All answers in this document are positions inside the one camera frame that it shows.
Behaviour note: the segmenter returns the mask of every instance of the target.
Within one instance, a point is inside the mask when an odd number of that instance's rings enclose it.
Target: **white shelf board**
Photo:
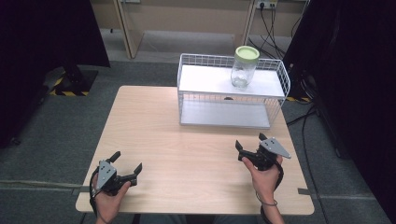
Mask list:
[[[180,124],[269,129],[264,104],[183,100]]]
[[[181,68],[179,91],[229,93],[284,98],[276,71],[256,70],[247,88],[238,90],[231,83],[229,67],[213,67],[183,64]]]

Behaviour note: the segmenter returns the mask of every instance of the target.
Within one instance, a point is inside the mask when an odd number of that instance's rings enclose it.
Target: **shelf top tier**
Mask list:
[[[231,71],[231,67],[183,64],[178,90],[285,98],[276,71],[257,69],[245,90],[239,90],[233,86]]]

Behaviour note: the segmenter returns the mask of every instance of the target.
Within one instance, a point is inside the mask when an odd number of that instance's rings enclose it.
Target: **white wire rack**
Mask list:
[[[259,59],[244,91],[231,83],[233,57],[182,54],[177,74],[182,125],[269,129],[290,91],[280,60]]]

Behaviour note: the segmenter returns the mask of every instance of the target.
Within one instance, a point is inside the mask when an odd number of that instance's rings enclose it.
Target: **human arm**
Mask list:
[[[93,185],[96,186],[98,176],[93,178]],[[100,191],[95,196],[97,219],[96,224],[108,224],[113,221],[120,210],[121,201],[131,187],[131,182],[125,182],[119,189],[117,195],[112,196],[104,191]]]
[[[277,156],[276,160],[279,162],[279,164],[281,164],[283,161],[281,156]],[[253,188],[256,190],[262,202],[262,209],[267,218],[273,224],[285,223],[283,217],[280,215],[279,210],[277,209],[276,201],[274,199],[276,181],[279,176],[277,167],[273,165],[266,171],[259,171],[256,169],[256,167],[254,167],[253,163],[248,158],[242,158],[242,162],[250,171]]]

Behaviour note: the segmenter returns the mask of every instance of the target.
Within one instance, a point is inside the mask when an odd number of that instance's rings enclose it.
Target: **yellow and black hazard tape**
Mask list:
[[[305,103],[310,103],[311,100],[308,97],[299,97],[299,98],[295,98],[295,97],[286,97],[287,101],[297,101],[297,102],[305,102]]]
[[[86,96],[88,95],[88,91],[65,91],[62,90],[62,80],[64,76],[61,76],[56,80],[55,85],[53,86],[52,90],[49,92],[49,95],[62,95],[62,96]]]

